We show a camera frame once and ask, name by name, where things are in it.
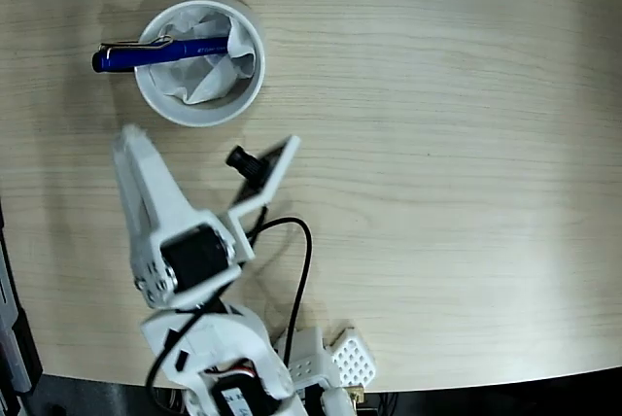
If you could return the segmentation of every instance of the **wire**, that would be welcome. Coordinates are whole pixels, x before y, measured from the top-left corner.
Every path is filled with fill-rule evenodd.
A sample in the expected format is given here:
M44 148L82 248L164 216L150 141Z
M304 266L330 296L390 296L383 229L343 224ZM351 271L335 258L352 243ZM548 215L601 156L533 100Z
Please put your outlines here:
M398 393L380 394L378 416L394 416L397 410Z
M290 364L290 355L292 354L292 339L294 338L295 320L298 316L298 310L300 309L300 303L302 302L302 295L304 294L304 287L307 283L307 277L309 276L309 267L311 266L311 254L313 251L313 236L309 225L298 217L283 217L276 219L262 225L258 230L257 235L262 231L273 228L278 225L296 224L302 228L304 237L306 240L306 252L304 254L304 264L302 265L302 272L300 273L300 281L298 282L298 290L295 293L294 305L292 306L292 314L290 315L290 324L288 325L288 333L285 338L285 351L283 352L283 363L285 367Z
M251 245L251 248L254 248L255 243L257 243L257 238L259 237L261 227L265 223L265 218L267 217L267 215L268 215L268 208L264 205L263 207L261 207L261 213L259 214L259 216L257 217L257 220L255 221L255 226L253 226L253 228L248 233L246 233L246 237L249 240L249 244Z

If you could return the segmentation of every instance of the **white object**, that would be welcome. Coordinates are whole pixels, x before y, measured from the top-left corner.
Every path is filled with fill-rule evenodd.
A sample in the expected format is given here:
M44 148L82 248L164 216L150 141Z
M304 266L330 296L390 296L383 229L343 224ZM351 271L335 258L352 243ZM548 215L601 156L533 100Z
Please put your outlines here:
M276 343L279 356L285 351L285 335ZM317 328L303 329L292 337L292 352L288 366L297 391L319 385L323 389L341 387L339 369L332 356L324 349L322 331Z
M255 47L249 32L235 17L211 8L178 11L157 37L176 40L227 37L228 54L210 54L147 66L155 86L187 105L226 96L240 79L253 76Z
M270 345L261 319L251 310L228 305L236 314L208 314L201 317L192 329L173 347L161 369L169 380L184 386L185 403L190 414L203 411L218 414L211 389L221 378L205 369L250 360L263 389L274 399L297 398L294 383L287 368ZM141 327L149 346L158 354L170 329L179 330L191 317L190 313L161 311ZM177 370L180 353L186 353L185 364Z
M240 275L241 269L237 263L253 259L255 254L236 217L242 217L270 202L294 158L299 142L299 138L293 136L281 144L283 149L278 151L278 159L274 162L268 184L257 196L240 200L241 207L233 204L229 212L217 217L209 210L196 210L190 206L144 131L134 125L123 128L113 143L113 161L129 231L134 282L150 307L194 307ZM226 220L229 229L221 219ZM175 272L162 257L160 249L170 240L179 239L185 233L204 225L214 229L222 240L228 269L186 291L176 293ZM241 252L249 254L246 258L235 256L235 245L242 243Z
M143 97L168 120L192 127L221 124L246 110L259 93L265 77L263 35L256 16L238 1L192 0L172 6L147 25L139 41L150 42L163 32L183 38L223 34L229 29L224 18L230 19L230 56L239 61L200 57L134 69ZM247 84L230 90L240 77L248 77Z
M257 210L258 207L267 205L272 200L285 176L285 172L290 167L292 159L294 159L299 145L300 138L297 136L290 136L285 141L280 142L259 155L259 159L262 159L271 154L278 154L278 161L274 164L272 173L265 182L262 191L245 197L243 200L238 200L237 203L233 204L222 216L223 223L231 230L237 242L234 259L236 262L253 260L255 258L255 252L253 252L253 248L251 248L246 233L244 233L242 223L240 222L242 217Z
M377 373L376 362L355 329L345 329L330 350L332 361L339 367L341 385L369 386Z
M253 399L278 401L273 413L276 416L307 416L296 390L303 391L316 383L324 389L320 402L326 416L356 416L347 392L340 388L337 365L324 349L319 329L294 335L288 369L272 348L263 322L250 309L223 302L224 308L218 313L205 312L195 318L192 312L186 312L204 304L220 286L239 276L240 266L234 259L251 259L244 255L235 257L236 244L241 237L246 238L236 217L270 201L298 144L299 139L291 137L259 158L269 162L270 174L260 187L249 183L242 186L233 203L233 209L237 209L226 215L232 226L229 232L212 212L197 211L190 206L143 131L133 125L126 126L114 142L114 164L130 234L132 272L148 305L162 309L141 329L156 355L170 347L160 367L169 380L185 388L184 404L191 416L219 416L219 404L215 400L218 394L222 397L221 408L226 404L233 416L249 416L251 406L245 400L242 381L235 380L242 379L235 375L240 372L245 382L256 379L252 382L260 384L263 394L256 393ZM195 249L201 255L195 259L193 250L185 247L183 266L174 269L175 263L169 265L161 254L162 246L179 243L189 233L196 236L202 232L197 229L205 226L216 235L210 234L200 242L193 238L192 246L198 245ZM194 270L185 270L187 264L196 269L210 262L212 258L204 258L203 253L216 256L213 246L219 247L218 257L226 259L228 266L224 270L215 268L214 272L220 273L211 273L197 285L178 292L176 274L194 274ZM196 319L194 325L183 336L178 335L176 342L169 341L190 318ZM221 382L223 386L215 388Z

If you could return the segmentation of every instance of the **perforated white part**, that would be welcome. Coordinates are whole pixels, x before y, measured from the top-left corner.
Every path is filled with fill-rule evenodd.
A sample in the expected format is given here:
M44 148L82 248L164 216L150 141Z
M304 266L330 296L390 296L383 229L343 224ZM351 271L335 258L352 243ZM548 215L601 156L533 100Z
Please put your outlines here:
M376 376L376 363L354 329L345 329L330 347L332 361L339 366L341 385L367 387Z

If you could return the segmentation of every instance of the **black floor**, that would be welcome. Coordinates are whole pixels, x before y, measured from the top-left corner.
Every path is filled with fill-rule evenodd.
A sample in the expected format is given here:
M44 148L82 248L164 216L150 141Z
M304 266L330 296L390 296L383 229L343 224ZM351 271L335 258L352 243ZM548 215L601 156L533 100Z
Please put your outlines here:
M622 414L622 368L559 379L474 389L399 394L394 416ZM378 395L366 404L377 408ZM158 416L141 387L44 375L26 399L30 416Z

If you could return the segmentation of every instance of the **blue pen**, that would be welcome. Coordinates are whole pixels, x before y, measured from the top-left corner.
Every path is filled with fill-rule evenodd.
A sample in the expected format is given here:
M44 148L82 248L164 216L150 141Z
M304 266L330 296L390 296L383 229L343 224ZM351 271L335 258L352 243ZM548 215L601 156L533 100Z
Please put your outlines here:
M102 44L93 55L93 71L96 73L119 73L132 71L136 66L166 63L178 59L226 54L226 37L212 39L174 40L162 37L149 44L119 42Z

